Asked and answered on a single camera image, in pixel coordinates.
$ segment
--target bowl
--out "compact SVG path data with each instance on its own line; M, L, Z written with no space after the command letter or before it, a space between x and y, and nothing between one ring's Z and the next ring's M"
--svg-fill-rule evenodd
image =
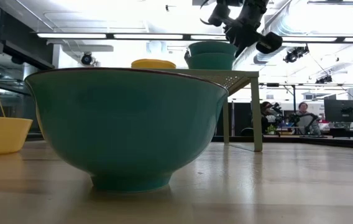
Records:
M30 119L0 117L0 154L22 149L32 122Z
M49 70L25 82L57 154L116 192L167 185L209 144L228 95L200 78L130 68Z
M171 68L175 69L177 66L166 60L157 59L140 59L131 64L132 68Z
M232 70L235 58L222 53L206 53L188 57L189 69Z
M189 45L190 56L205 53L222 53L234 55L237 47L232 44L217 41L203 41Z

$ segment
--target window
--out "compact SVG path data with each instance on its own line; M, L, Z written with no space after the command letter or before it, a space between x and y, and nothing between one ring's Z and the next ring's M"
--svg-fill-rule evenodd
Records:
M0 100L6 117L32 119L33 123L30 131L40 131L35 116L34 99L31 96L0 89Z
M38 72L38 68L8 54L0 55L0 84L24 89L24 78Z

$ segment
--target wooden table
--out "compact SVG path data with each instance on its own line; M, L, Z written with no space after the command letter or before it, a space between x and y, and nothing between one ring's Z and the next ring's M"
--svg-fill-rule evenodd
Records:
M353 149L223 143L143 194L91 190L45 142L0 156L1 224L352 224Z

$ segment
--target yellow bowl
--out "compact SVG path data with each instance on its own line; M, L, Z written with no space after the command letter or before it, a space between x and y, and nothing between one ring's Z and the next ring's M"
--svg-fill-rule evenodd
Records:
M22 149L32 122L30 119L0 118L0 154Z
M140 59L131 64L132 68L171 68L175 69L177 66L166 60L157 59Z

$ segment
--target office equipment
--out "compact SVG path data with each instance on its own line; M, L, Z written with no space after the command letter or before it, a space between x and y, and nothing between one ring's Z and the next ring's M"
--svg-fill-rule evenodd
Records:
M353 122L353 100L325 100L326 121Z

